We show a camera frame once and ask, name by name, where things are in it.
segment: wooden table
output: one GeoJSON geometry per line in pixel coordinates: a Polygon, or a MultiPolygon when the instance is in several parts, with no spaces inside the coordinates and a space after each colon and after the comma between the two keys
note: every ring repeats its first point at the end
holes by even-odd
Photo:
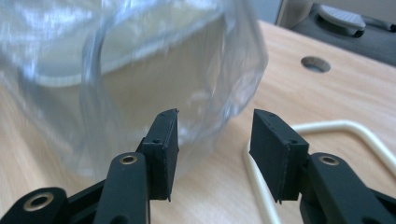
{"type": "MultiPolygon", "coordinates": [[[[229,121],[212,154],[174,184],[172,202],[152,202],[152,223],[261,223],[242,153],[253,109],[278,114],[288,124],[352,119],[367,126],[396,154],[396,68],[260,23],[270,61],[256,95],[229,121]],[[324,74],[301,59],[318,56],[331,65],[324,74]]],[[[0,90],[0,216],[25,193],[59,186],[73,194],[90,182],[71,175],[40,140],[7,93],[0,90]]],[[[370,188],[396,197],[396,178],[358,138],[347,133],[304,137],[312,152],[346,160],[370,188]]],[[[301,223],[297,202],[276,209],[284,223],[301,223]]]]}

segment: transparent plastic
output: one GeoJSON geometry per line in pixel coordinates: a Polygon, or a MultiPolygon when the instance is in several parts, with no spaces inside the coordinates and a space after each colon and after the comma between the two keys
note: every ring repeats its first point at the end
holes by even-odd
{"type": "Polygon", "coordinates": [[[94,179],[178,108],[182,174],[268,59],[243,0],[0,0],[0,78],[65,167],[94,179]]]}

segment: white wire loop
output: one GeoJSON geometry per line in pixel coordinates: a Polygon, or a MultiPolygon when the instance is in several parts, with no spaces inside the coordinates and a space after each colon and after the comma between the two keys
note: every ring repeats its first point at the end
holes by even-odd
{"type": "MultiPolygon", "coordinates": [[[[362,124],[351,120],[332,120],[314,123],[306,123],[291,126],[298,134],[308,133],[327,133],[327,132],[349,132],[356,134],[374,154],[385,164],[385,166],[396,176],[396,157],[385,146],[384,143],[368,128],[362,124]]],[[[262,178],[262,173],[251,158],[250,141],[244,152],[244,161],[247,167],[247,173],[252,183],[253,191],[256,195],[256,201],[262,214],[263,223],[280,224],[279,215],[275,209],[274,199],[270,190],[262,178]]]]}

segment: black plastic arm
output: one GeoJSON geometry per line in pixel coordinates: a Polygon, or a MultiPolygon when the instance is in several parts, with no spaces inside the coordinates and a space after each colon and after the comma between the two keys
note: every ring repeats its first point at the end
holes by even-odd
{"type": "Polygon", "coordinates": [[[177,113],[157,116],[136,152],[110,164],[106,180],[66,197],[37,189],[20,198],[0,224],[150,223],[149,200],[170,200],[177,165],[177,113]]]}
{"type": "Polygon", "coordinates": [[[301,193],[304,223],[396,223],[394,199],[368,189],[341,158],[308,147],[280,117],[254,111],[250,155],[275,201],[301,193]]]}

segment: brass screw hole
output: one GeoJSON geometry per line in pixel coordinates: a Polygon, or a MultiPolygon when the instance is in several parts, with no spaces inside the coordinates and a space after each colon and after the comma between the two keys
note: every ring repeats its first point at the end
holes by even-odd
{"type": "Polygon", "coordinates": [[[128,155],[128,156],[124,156],[124,157],[122,157],[120,159],[120,163],[124,164],[124,165],[129,165],[129,164],[132,164],[132,163],[135,163],[135,162],[137,162],[137,157],[136,156],[128,155]]]}
{"type": "Polygon", "coordinates": [[[328,165],[338,165],[340,162],[333,157],[330,156],[321,156],[319,160],[328,165]]]}
{"type": "Polygon", "coordinates": [[[30,198],[23,205],[23,209],[27,212],[34,212],[40,210],[53,201],[53,194],[51,192],[38,193],[30,198]]]}

